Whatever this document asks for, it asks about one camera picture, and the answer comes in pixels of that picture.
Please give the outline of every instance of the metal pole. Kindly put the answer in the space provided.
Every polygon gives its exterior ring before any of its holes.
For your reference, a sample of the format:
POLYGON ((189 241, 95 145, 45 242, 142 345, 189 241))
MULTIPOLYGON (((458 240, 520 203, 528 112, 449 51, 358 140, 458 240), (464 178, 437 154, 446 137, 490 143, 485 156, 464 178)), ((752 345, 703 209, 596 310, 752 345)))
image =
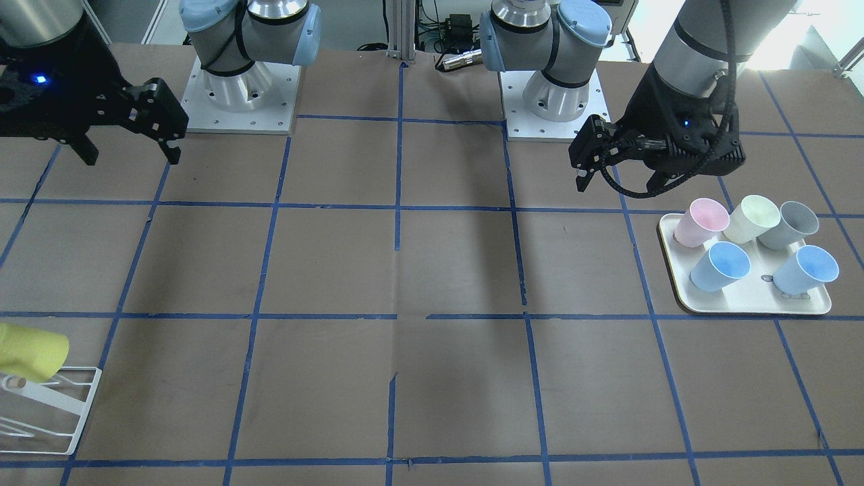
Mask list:
POLYGON ((387 42, 387 55, 393 59, 411 64, 415 59, 414 0, 390 0, 387 20, 390 24, 390 40, 387 42))
POLYGON ((840 59, 840 62, 834 66, 833 73, 835 78, 849 77, 849 71, 855 67, 858 62, 864 59, 864 37, 858 41, 849 52, 840 59))

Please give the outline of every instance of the light blue joint cap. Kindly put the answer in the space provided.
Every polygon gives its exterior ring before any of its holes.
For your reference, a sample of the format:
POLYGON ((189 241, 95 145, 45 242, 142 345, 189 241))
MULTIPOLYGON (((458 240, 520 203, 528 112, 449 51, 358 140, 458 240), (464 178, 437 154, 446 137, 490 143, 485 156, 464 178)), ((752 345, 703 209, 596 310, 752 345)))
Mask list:
POLYGON ((483 64, 486 69, 503 73, 504 58, 501 56, 501 47, 498 45, 498 37, 492 25, 489 12, 480 14, 480 50, 483 52, 483 64))
POLYGON ((314 3, 309 5, 306 12, 306 20, 303 23, 303 31, 300 33, 300 41, 294 52, 294 66, 308 66, 315 62, 318 57, 318 47, 321 45, 321 8, 314 3))
POLYGON ((602 48, 612 31, 612 19, 591 0, 561 0, 558 18, 570 32, 584 42, 602 48))
POLYGON ((201 32, 229 16, 237 0, 181 0, 180 19, 187 32, 201 32))

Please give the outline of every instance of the blue cup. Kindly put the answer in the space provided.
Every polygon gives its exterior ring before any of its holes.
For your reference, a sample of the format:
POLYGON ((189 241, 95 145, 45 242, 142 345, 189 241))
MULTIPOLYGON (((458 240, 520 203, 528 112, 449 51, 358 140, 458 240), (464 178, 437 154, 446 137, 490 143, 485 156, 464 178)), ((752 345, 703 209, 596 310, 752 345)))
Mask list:
POLYGON ((774 286, 783 293, 801 295, 839 276, 840 266, 831 253, 819 246, 804 245, 774 272, 774 286))
POLYGON ((690 272, 690 281, 701 291, 716 292, 750 272, 750 257, 740 246, 718 241, 702 255, 690 272))

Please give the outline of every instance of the yellow cup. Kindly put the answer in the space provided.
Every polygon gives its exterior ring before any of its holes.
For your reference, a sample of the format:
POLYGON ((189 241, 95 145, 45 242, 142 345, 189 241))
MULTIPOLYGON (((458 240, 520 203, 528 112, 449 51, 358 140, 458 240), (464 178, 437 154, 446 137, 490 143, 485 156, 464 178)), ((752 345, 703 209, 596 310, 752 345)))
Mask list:
POLYGON ((69 338, 62 334, 0 323, 0 372, 46 381, 68 355, 69 338))

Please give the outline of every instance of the grid line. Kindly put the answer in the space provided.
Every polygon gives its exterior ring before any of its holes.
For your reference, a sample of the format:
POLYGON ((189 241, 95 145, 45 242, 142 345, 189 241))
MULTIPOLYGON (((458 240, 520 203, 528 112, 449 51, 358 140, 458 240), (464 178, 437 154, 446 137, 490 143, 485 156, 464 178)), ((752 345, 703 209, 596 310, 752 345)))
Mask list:
MULTIPOLYGON (((825 449, 763 449, 743 451, 694 451, 696 459, 729 459, 749 457, 827 457, 825 449)), ((832 449, 834 457, 864 457, 864 449, 832 449)), ((551 463, 599 463, 630 461, 670 461, 685 460, 685 452, 633 452, 615 454, 550 454, 551 463)), ((381 466, 412 464, 496 464, 496 463, 541 463, 539 454, 519 456, 421 456, 403 459, 388 457, 280 457, 261 459, 235 459, 235 468, 275 467, 275 466, 381 466)), ((16 469, 58 469, 68 464, 67 460, 24 460, 0 461, 0 470, 16 469)), ((227 459, 117 459, 117 460, 75 460, 73 469, 94 468, 194 468, 225 467, 227 459)))
POLYGON ((398 118, 396 119, 396 206, 395 226, 393 231, 393 251, 398 252, 402 245, 402 137, 404 134, 404 91, 405 69, 407 62, 399 63, 399 96, 398 118))
POLYGON ((393 486, 393 449, 396 441, 396 377, 393 375, 387 393, 387 465, 384 469, 384 485, 393 486))
POLYGON ((804 397, 804 404, 807 406, 807 412, 810 413, 810 419, 813 420, 813 426, 816 428, 816 433, 825 450, 828 464, 831 466, 831 471, 834 473, 834 479, 837 481, 837 486, 843 486, 843 479, 840 476, 840 471, 837 469, 837 462, 834 460, 834 455, 831 453, 831 446, 828 444, 828 438, 825 437, 825 430, 822 424, 819 423, 819 418, 816 415, 816 408, 813 407, 813 402, 810 400, 810 394, 807 393, 807 387, 804 385, 804 380, 801 378, 801 373, 798 371, 798 365, 795 363, 795 358, 792 356, 792 349, 789 347, 789 342, 786 340, 786 334, 783 332, 783 327, 778 319, 774 319, 774 327, 777 329, 780 342, 783 343, 783 350, 786 353, 786 358, 789 360, 789 366, 792 368, 792 374, 795 375, 795 382, 798 384, 798 389, 804 397))
POLYGON ((543 484, 552 486, 552 469, 549 463, 549 446, 546 442, 546 422, 543 418, 543 396, 540 392, 540 374, 537 371, 537 349, 534 346, 534 330, 528 315, 528 292, 525 287, 525 270, 522 259, 522 240, 519 237, 519 215, 516 206, 516 190, 513 184, 513 172, 510 163, 510 151, 507 148, 507 124, 501 125, 501 143, 504 153, 504 166, 507 171, 507 196, 510 199, 510 218, 513 226, 513 245, 516 253, 516 267, 519 276, 519 296, 522 299, 523 319, 525 321, 525 338, 528 344, 528 358, 531 369, 531 386, 534 390, 534 408, 537 414, 537 437, 540 442, 540 458, 543 463, 543 484))
POLYGON ((288 159, 291 152, 291 137, 285 139, 285 152, 282 158, 282 166, 279 169, 279 181, 276 184, 276 196, 273 199, 270 212, 270 226, 267 230, 267 242, 264 244, 264 256, 261 262, 261 274, 258 278, 258 289, 255 295, 255 305, 252 308, 252 316, 249 328, 249 348, 246 351, 246 359, 243 366, 243 378, 240 380, 240 392, 237 399, 237 411, 234 413, 234 426, 231 432, 231 442, 228 445, 228 463, 225 466, 225 475, 222 484, 229 486, 233 472, 234 457, 237 453, 237 442, 240 435, 240 426, 243 422, 243 410, 246 402, 246 390, 249 386, 249 374, 252 368, 252 356, 255 353, 255 338, 257 335, 258 319, 261 314, 261 301, 264 299, 264 286, 267 283, 267 269, 270 266, 270 250, 273 247, 273 236, 276 232, 276 220, 279 217, 279 200, 285 185, 285 173, 288 169, 288 159))
POLYGON ((768 83, 768 79, 765 75, 759 71, 759 77, 762 79, 762 84, 765 85, 768 94, 771 96, 771 100, 774 102, 774 105, 777 107, 778 112, 780 112, 780 117, 783 119, 783 123, 786 125, 786 128, 789 130, 789 133, 792 136, 792 140, 795 141, 795 145, 798 147, 798 151, 801 153, 801 157, 804 159, 804 163, 807 165, 807 170, 810 171, 810 175, 813 176, 813 181, 816 182, 816 186, 819 188, 819 192, 822 193, 822 197, 825 199, 825 203, 828 204, 828 209, 831 212, 832 217, 837 221, 837 225, 840 226, 840 231, 843 233, 843 237, 846 238, 846 242, 849 245, 849 248, 852 250, 852 254, 858 260, 858 265, 864 269, 864 259, 861 259, 861 255, 858 253, 858 249, 855 247, 855 244, 852 241, 852 238, 849 237, 849 233, 846 231, 846 227, 843 226, 843 221, 840 218, 837 218, 837 211, 834 208, 834 204, 831 202, 831 199, 828 197, 828 192, 825 190, 825 187, 822 185, 822 181, 819 180, 819 176, 816 174, 816 170, 813 169, 813 164, 810 163, 810 158, 807 157, 807 152, 804 150, 804 147, 801 145, 801 141, 798 140, 798 134, 792 129, 792 124, 789 123, 789 119, 786 117, 786 114, 783 111, 783 107, 780 106, 780 102, 777 100, 777 96, 774 95, 774 91, 772 91, 770 84, 768 83))
MULTIPOLYGON (((0 204, 21 204, 28 200, 0 200, 0 204)), ((731 209, 734 204, 727 198, 731 209)), ((145 200, 117 200, 117 199, 36 199, 33 204, 58 204, 58 205, 95 205, 95 206, 150 206, 153 201, 145 200)), ((186 206, 186 207, 216 207, 216 208, 271 208, 270 202, 252 201, 158 201, 157 206, 186 206)), ((280 202, 279 208, 299 209, 365 209, 392 211, 397 208, 394 204, 344 204, 328 202, 280 202)), ((462 206, 462 205, 400 205, 402 211, 480 211, 500 212, 511 211, 505 206, 462 206)), ((668 214, 683 213, 686 209, 628 209, 630 214, 668 214)), ((518 213, 559 213, 559 214, 623 214, 619 208, 545 208, 545 207, 520 207, 516 206, 518 213)), ((820 218, 831 218, 840 220, 864 219, 864 214, 852 213, 817 213, 820 218)))
MULTIPOLYGON (((150 225, 153 223, 153 218, 156 215, 156 209, 159 207, 158 202, 162 196, 162 190, 165 188, 165 182, 168 180, 168 173, 171 170, 171 164, 165 161, 165 167, 162 169, 162 176, 159 179, 159 185, 156 187, 156 193, 153 195, 153 200, 150 203, 150 210, 147 214, 147 220, 144 222, 144 227, 141 230, 141 237, 138 239, 138 245, 135 249, 135 256, 132 257, 132 262, 129 266, 129 271, 126 273, 126 280, 123 284, 123 291, 120 292, 120 298, 117 302, 115 316, 111 320, 111 327, 108 329, 108 335, 105 337, 105 345, 102 348, 102 355, 99 357, 97 368, 105 370, 105 364, 108 362, 108 354, 111 351, 111 345, 114 342, 114 336, 117 334, 117 327, 120 323, 120 312, 126 304, 126 298, 129 295, 129 289, 132 286, 132 279, 135 277, 135 270, 138 267, 138 262, 141 261, 141 254, 144 250, 144 243, 147 241, 147 236, 150 232, 150 225)), ((79 446, 75 448, 72 455, 67 460, 66 467, 63 468, 63 476, 60 478, 60 486, 67 486, 69 477, 72 475, 72 468, 75 459, 78 457, 79 446)))
MULTIPOLYGON (((612 167, 613 175, 618 183, 620 176, 618 169, 612 167)), ((636 259, 636 268, 639 274, 639 280, 642 283, 642 292, 645 294, 645 303, 648 306, 648 315, 651 318, 651 326, 654 329, 654 337, 657 339, 657 345, 660 351, 660 357, 663 360, 663 368, 666 373, 666 380, 669 382, 669 389, 672 395, 672 402, 675 405, 675 413, 678 417, 678 425, 681 427, 681 436, 684 442, 684 450, 687 455, 687 462, 690 467, 690 475, 693 477, 693 484, 701 486, 699 480, 699 471, 696 468, 696 458, 693 455, 693 445, 690 443, 690 435, 687 430, 687 421, 684 418, 684 410, 681 406, 681 398, 678 396, 677 386, 675 384, 675 376, 672 374, 672 366, 669 362, 669 356, 666 353, 666 345, 663 340, 663 332, 660 329, 657 316, 654 313, 654 303, 651 301, 651 291, 648 288, 648 280, 645 276, 645 268, 642 266, 642 257, 639 254, 639 247, 636 241, 636 233, 633 231, 633 223, 630 218, 630 212, 627 207, 627 201, 622 194, 618 194, 621 201, 621 209, 624 211, 624 221, 627 225, 627 233, 630 235, 630 242, 633 245, 633 257, 636 259)))
MULTIPOLYGON (((139 247, 137 249, 137 255, 133 259, 132 266, 130 267, 130 272, 127 276, 127 282, 124 286, 124 292, 121 295, 121 302, 118 303, 118 310, 116 312, 40 312, 40 311, 0 311, 0 317, 48 317, 48 316, 57 316, 57 317, 82 317, 82 318, 111 318, 112 326, 110 331, 110 337, 106 340, 106 345, 104 348, 104 352, 102 358, 100 359, 100 367, 104 367, 105 359, 108 354, 108 348, 111 346, 111 336, 113 335, 113 330, 116 328, 117 321, 119 319, 125 318, 142 318, 142 319, 249 319, 252 321, 251 333, 250 333, 250 347, 247 353, 247 359, 245 363, 245 383, 248 381, 248 373, 251 365, 251 358, 253 353, 253 346, 255 341, 255 324, 259 319, 397 319, 396 314, 266 314, 260 312, 260 304, 262 295, 264 292, 264 284, 266 280, 266 270, 269 260, 269 251, 272 246, 272 238, 274 233, 274 228, 276 225, 276 218, 279 208, 339 208, 339 209, 379 209, 379 210, 396 210, 397 211, 397 241, 395 249, 398 250, 398 238, 399 238, 399 215, 402 210, 416 210, 416 211, 436 211, 436 210, 453 210, 453 211, 497 211, 497 212, 511 212, 513 230, 514 230, 514 243, 516 245, 517 251, 517 260, 518 260, 518 269, 519 269, 519 279, 520 279, 520 290, 521 296, 523 299, 523 305, 527 305, 527 297, 526 290, 524 285, 524 269, 522 266, 522 254, 520 248, 520 238, 518 234, 518 213, 606 213, 606 214, 622 214, 626 220, 628 233, 630 234, 632 243, 633 243, 633 251, 634 257, 637 261, 637 266, 640 273, 641 283, 643 285, 643 290, 645 293, 646 304, 648 305, 648 314, 626 314, 626 315, 582 315, 582 314, 561 314, 561 315, 551 315, 551 314, 531 314, 529 312, 524 312, 522 314, 433 314, 429 315, 427 319, 524 319, 526 324, 526 335, 529 343, 529 355, 532 366, 532 380, 534 383, 535 390, 535 399, 537 406, 537 415, 538 415, 538 433, 540 434, 541 441, 541 454, 540 455, 524 455, 524 456, 511 456, 511 457, 483 457, 483 456, 471 456, 471 457, 413 457, 410 459, 395 459, 392 457, 393 455, 393 435, 395 431, 395 392, 396 392, 396 376, 393 377, 391 381, 391 390, 388 401, 388 454, 387 457, 343 457, 343 458, 273 458, 273 459, 236 459, 233 457, 233 452, 229 454, 227 459, 203 459, 203 460, 193 460, 193 461, 172 461, 172 460, 117 460, 117 461, 90 461, 90 460, 79 460, 77 459, 77 451, 67 460, 59 460, 59 461, 0 461, 0 469, 19 469, 19 468, 64 468, 64 476, 61 480, 61 485, 65 485, 69 478, 69 473, 73 468, 111 468, 111 467, 226 467, 226 482, 225 484, 230 483, 230 469, 234 467, 254 467, 254 466, 309 466, 309 465, 321 465, 321 466, 339 466, 339 465, 356 465, 356 466, 385 466, 387 468, 387 484, 388 486, 392 483, 392 467, 396 464, 493 464, 493 463, 541 463, 544 468, 544 478, 546 480, 546 484, 551 484, 551 475, 550 475, 550 467, 549 464, 552 462, 555 463, 573 463, 573 462, 606 462, 606 461, 637 461, 637 460, 683 460, 687 459, 690 463, 691 473, 694 475, 694 480, 696 484, 698 482, 698 475, 696 473, 696 465, 695 459, 711 459, 711 458, 729 458, 729 457, 826 457, 830 465, 832 467, 832 471, 835 474, 835 478, 838 484, 842 484, 842 479, 840 478, 839 471, 836 468, 836 464, 834 461, 834 457, 836 456, 855 456, 862 457, 864 456, 864 449, 831 449, 829 447, 827 439, 824 437, 824 433, 821 429, 821 426, 818 423, 818 419, 816 417, 816 412, 810 403, 809 395, 804 387, 803 381, 797 370, 797 365, 794 361, 794 357, 792 356, 791 349, 789 348, 788 342, 785 340, 785 335, 782 330, 781 321, 787 320, 823 320, 823 321, 855 321, 862 322, 864 321, 863 316, 766 316, 766 315, 753 315, 753 316, 698 316, 698 315, 661 315, 655 313, 653 309, 653 304, 651 301, 651 295, 649 289, 647 287, 647 280, 645 277, 645 270, 642 267, 641 258, 639 255, 639 250, 636 245, 635 233, 633 232, 632 222, 630 215, 631 214, 666 214, 670 211, 661 211, 661 210, 639 210, 639 209, 629 209, 626 205, 626 200, 623 197, 621 199, 621 209, 617 208, 599 208, 599 209, 591 209, 591 208, 520 208, 516 205, 515 195, 513 190, 513 182, 512 175, 510 170, 510 160, 509 155, 506 151, 506 129, 505 122, 502 121, 453 121, 453 120, 435 120, 435 119, 420 119, 420 118, 404 118, 403 117, 403 69, 406 65, 400 65, 399 70, 399 114, 397 118, 373 118, 373 117, 343 117, 343 116, 324 116, 324 115, 298 115, 298 118, 323 118, 323 119, 343 119, 343 120, 369 120, 369 121, 385 121, 385 122, 397 122, 399 123, 399 134, 397 137, 397 202, 395 205, 350 205, 350 204, 313 204, 313 203, 282 203, 279 202, 279 198, 281 197, 281 193, 283 190, 283 183, 285 177, 285 170, 287 168, 288 163, 288 152, 290 145, 290 138, 286 143, 286 151, 285 156, 283 158, 283 167, 282 173, 280 175, 280 181, 276 191, 276 199, 273 203, 267 202, 219 202, 219 201, 160 201, 160 196, 162 192, 162 188, 164 186, 165 180, 168 176, 169 166, 166 164, 166 168, 163 171, 162 179, 159 185, 159 189, 156 192, 156 197, 153 201, 101 201, 101 200, 71 200, 71 199, 39 199, 36 200, 37 193, 39 192, 42 183, 45 178, 48 176, 48 172, 50 171, 57 154, 60 151, 60 146, 54 151, 54 154, 51 156, 51 159, 48 162, 48 166, 45 168, 40 181, 37 183, 35 192, 31 196, 29 200, 27 199, 16 199, 16 198, 6 198, 0 199, 0 204, 4 203, 27 203, 27 207, 24 210, 24 214, 18 222, 15 232, 10 237, 10 241, 7 243, 6 247, 3 250, 3 254, 0 255, 0 266, 3 265, 3 262, 8 257, 10 252, 10 248, 14 243, 14 239, 17 236, 18 232, 21 229, 21 226, 24 222, 24 219, 27 216, 27 212, 32 207, 33 204, 94 204, 94 205, 138 205, 138 206, 150 206, 150 218, 149 221, 145 223, 144 230, 142 233, 142 238, 139 240, 139 247), (403 123, 425 123, 425 124, 447 124, 447 125, 496 125, 504 127, 504 147, 505 147, 505 165, 507 168, 508 175, 508 190, 510 192, 510 207, 469 207, 469 206, 402 206, 401 205, 401 156, 402 156, 402 125, 403 123), (152 217, 156 211, 156 208, 159 206, 230 206, 230 207, 255 207, 255 208, 272 208, 273 213, 271 214, 270 221, 270 231, 268 234, 267 244, 265 246, 264 252, 264 261, 262 262, 262 272, 259 279, 259 287, 258 293, 256 296, 256 306, 255 310, 252 314, 209 314, 209 313, 125 313, 122 312, 123 301, 125 299, 126 293, 128 293, 129 285, 131 282, 131 278, 134 274, 137 259, 140 257, 140 252, 143 248, 144 241, 147 237, 147 232, 149 230, 150 222, 152 221, 152 217), (679 423, 682 427, 682 433, 685 440, 685 452, 650 452, 650 453, 633 453, 633 454, 587 454, 587 455, 550 455, 548 450, 545 447, 545 425, 543 422, 543 408, 542 408, 542 398, 540 397, 540 383, 539 383, 539 375, 537 372, 537 364, 536 364, 536 350, 534 348, 533 343, 533 331, 531 328, 531 320, 542 320, 542 319, 562 319, 562 320, 600 320, 600 319, 644 319, 651 320, 652 325, 655 330, 655 336, 658 339, 658 346, 660 347, 661 356, 664 360, 664 367, 667 373, 667 379, 670 381, 670 390, 673 393, 673 399, 676 402, 677 412, 679 414, 679 423), (805 402, 807 403, 808 409, 811 414, 811 418, 814 420, 814 425, 820 434, 820 439, 822 440, 821 449, 813 449, 813 450, 770 450, 770 451, 692 451, 691 446, 689 445, 689 436, 686 430, 686 424, 683 420, 683 411, 680 408, 680 401, 677 397, 677 390, 674 383, 674 377, 671 373, 671 367, 668 362, 668 355, 666 354, 663 337, 660 332, 660 328, 658 326, 658 320, 760 320, 760 321, 770 321, 775 322, 775 326, 777 328, 778 334, 780 336, 781 342, 784 345, 785 352, 787 358, 790 361, 790 364, 793 369, 793 373, 796 376, 797 383, 801 389, 801 392, 804 396, 805 402)), ((831 204, 828 194, 825 192, 821 182, 819 181, 816 172, 813 170, 810 160, 807 158, 807 155, 799 143, 799 138, 807 138, 807 137, 821 137, 821 138, 864 138, 864 135, 829 135, 829 134, 811 134, 811 133, 795 133, 791 125, 788 122, 788 119, 783 114, 782 108, 780 107, 777 99, 771 91, 771 88, 768 86, 768 82, 764 75, 760 73, 762 77, 763 83, 766 85, 769 94, 772 96, 772 100, 775 103, 775 106, 780 111, 781 116, 786 123, 787 128, 789 129, 789 133, 773 133, 773 132, 742 132, 744 135, 753 135, 753 136, 765 136, 765 137, 793 137, 796 141, 797 147, 799 148, 804 161, 807 163, 808 168, 810 170, 811 175, 813 176, 816 184, 818 185, 820 191, 823 193, 823 197, 825 201, 829 205, 830 214, 820 214, 820 217, 828 217, 837 220, 840 228, 843 232, 844 237, 847 239, 855 257, 858 259, 859 263, 864 267, 864 263, 861 262, 861 256, 858 253, 853 241, 848 235, 845 226, 843 226, 843 219, 861 219, 864 218, 864 214, 838 214, 835 211, 834 206, 831 204)), ((724 197, 726 198, 727 204, 730 209, 733 208, 733 204, 729 194, 727 192, 726 186, 721 177, 718 177, 719 184, 721 185, 721 189, 723 191, 724 197)), ((243 403, 242 400, 245 396, 245 389, 241 387, 240 398, 238 398, 238 413, 235 417, 235 431, 232 434, 232 448, 236 451, 236 440, 238 427, 240 425, 240 419, 242 415, 243 403)))
POLYGON ((21 217, 18 218, 18 223, 16 224, 15 229, 12 230, 12 235, 9 236, 9 241, 6 242, 6 247, 3 249, 3 253, 0 253, 0 268, 3 268, 3 264, 6 263, 9 253, 12 251, 12 246, 15 245, 15 240, 17 240, 18 234, 24 226, 24 221, 27 220, 27 215, 30 214, 30 208, 33 207, 33 201, 35 201, 36 195, 39 194, 39 191, 42 189, 42 184, 45 183, 45 179, 48 177, 48 172, 50 172, 51 168, 54 167, 54 161, 57 160, 57 155, 60 154, 60 147, 61 145, 58 144, 54 149, 54 153, 51 154, 51 158, 48 159, 48 164, 45 166, 45 170, 42 171, 39 181, 36 182, 36 186, 33 188, 33 194, 27 201, 27 206, 25 206, 24 210, 21 212, 21 217))

